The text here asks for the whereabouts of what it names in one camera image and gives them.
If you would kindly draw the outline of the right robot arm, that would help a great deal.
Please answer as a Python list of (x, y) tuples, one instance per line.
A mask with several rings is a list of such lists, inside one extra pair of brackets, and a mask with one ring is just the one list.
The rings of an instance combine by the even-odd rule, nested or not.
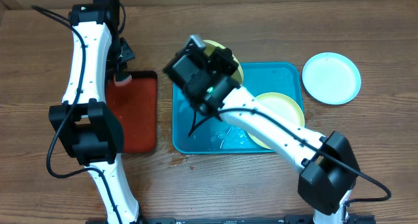
[(235, 76), (240, 64), (228, 48), (190, 42), (163, 69), (191, 107), (239, 127), (282, 156), (298, 174), (298, 194), (314, 210), (314, 223), (347, 223), (348, 198), (359, 165), (348, 139), (291, 123), (260, 103)]

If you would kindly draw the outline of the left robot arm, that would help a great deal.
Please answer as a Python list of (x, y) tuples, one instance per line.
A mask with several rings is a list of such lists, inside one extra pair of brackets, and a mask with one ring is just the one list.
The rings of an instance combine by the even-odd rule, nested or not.
[[(56, 132), (48, 149), (46, 168), (56, 178), (88, 172), (106, 208), (106, 223), (141, 223), (121, 154), (121, 123), (106, 104), (106, 82), (117, 78), (135, 55), (120, 37), (125, 12), (119, 0), (93, 0), (74, 5), (68, 18), (48, 11), (47, 16), (72, 31), (73, 55), (69, 83), (60, 105), (51, 106), (48, 117)], [(51, 158), (56, 142), (75, 158), (80, 170), (58, 174)]]

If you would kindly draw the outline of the light blue plate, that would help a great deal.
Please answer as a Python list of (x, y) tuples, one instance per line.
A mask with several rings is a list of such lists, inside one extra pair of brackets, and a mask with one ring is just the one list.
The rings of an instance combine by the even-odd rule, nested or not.
[(356, 64), (334, 52), (316, 54), (302, 70), (302, 83), (317, 101), (339, 105), (352, 101), (361, 90), (361, 74)]

